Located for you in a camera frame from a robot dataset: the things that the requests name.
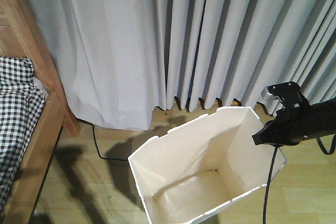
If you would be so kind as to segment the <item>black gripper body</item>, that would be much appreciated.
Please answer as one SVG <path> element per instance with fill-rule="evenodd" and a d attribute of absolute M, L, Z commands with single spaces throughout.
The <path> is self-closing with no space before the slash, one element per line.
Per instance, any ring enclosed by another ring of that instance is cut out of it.
<path fill-rule="evenodd" d="M 272 140 L 277 145 L 294 146 L 319 137 L 319 117 L 312 106 L 283 108 L 272 122 Z"/>

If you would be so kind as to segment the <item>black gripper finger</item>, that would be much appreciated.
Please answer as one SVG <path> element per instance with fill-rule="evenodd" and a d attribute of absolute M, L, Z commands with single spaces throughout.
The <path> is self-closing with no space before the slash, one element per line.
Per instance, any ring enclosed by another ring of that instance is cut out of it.
<path fill-rule="evenodd" d="M 256 134 L 252 135 L 255 145 L 268 144 L 275 145 L 274 135 L 272 130 L 263 128 Z"/>

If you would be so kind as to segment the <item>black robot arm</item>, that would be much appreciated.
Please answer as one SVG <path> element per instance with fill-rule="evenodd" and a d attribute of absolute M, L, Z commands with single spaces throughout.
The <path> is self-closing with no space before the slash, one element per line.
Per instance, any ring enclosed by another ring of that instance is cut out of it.
<path fill-rule="evenodd" d="M 313 105 L 283 108 L 252 136 L 255 145 L 295 146 L 335 134 L 335 98 Z"/>

